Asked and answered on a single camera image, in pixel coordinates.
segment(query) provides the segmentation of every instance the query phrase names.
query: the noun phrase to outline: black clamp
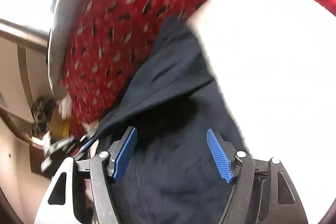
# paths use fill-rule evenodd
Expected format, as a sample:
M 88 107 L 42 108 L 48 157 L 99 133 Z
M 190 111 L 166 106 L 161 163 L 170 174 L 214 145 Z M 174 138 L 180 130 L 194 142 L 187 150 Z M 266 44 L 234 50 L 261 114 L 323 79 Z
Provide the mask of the black clamp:
M 207 142 L 232 190 L 218 224 L 308 224 L 300 197 L 282 163 L 254 160 L 211 129 Z
M 102 151 L 90 160 L 66 158 L 44 194 L 35 224 L 88 223 L 85 219 L 84 179 L 91 180 L 99 223 L 120 223 L 108 183 L 117 183 L 123 177 L 136 143 L 137 130 L 128 127 L 121 140 L 115 141 L 108 151 Z
M 82 145 L 85 144 L 94 134 L 94 131 L 86 133 L 80 139 L 75 138 L 74 136 L 68 136 L 62 140 L 52 143 L 50 131 L 47 132 L 43 136 L 44 159 L 41 163 L 41 171 L 44 176 L 52 178 L 63 160 L 70 157 L 77 148 L 82 147 Z

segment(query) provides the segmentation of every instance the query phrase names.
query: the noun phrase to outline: gray cloth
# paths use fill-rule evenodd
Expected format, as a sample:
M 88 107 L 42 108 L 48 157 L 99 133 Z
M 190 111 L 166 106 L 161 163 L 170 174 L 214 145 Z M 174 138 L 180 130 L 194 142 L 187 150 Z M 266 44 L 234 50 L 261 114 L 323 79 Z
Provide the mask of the gray cloth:
M 57 0 L 48 49 L 48 75 L 52 92 L 61 81 L 64 55 L 81 0 Z

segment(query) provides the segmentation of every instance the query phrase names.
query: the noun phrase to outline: blue clamp lever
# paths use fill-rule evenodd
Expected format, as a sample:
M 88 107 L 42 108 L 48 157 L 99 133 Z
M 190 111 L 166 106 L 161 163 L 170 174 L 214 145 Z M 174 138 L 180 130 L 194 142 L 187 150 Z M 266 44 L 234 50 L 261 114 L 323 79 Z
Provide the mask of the blue clamp lever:
M 123 137 L 115 141 L 109 148 L 110 160 L 107 167 L 107 175 L 112 183 L 117 183 L 125 174 L 129 160 L 137 144 L 137 130 L 128 127 Z
M 221 178 L 232 184 L 218 224 L 308 223 L 281 162 L 253 160 L 212 129 L 207 131 L 207 143 Z

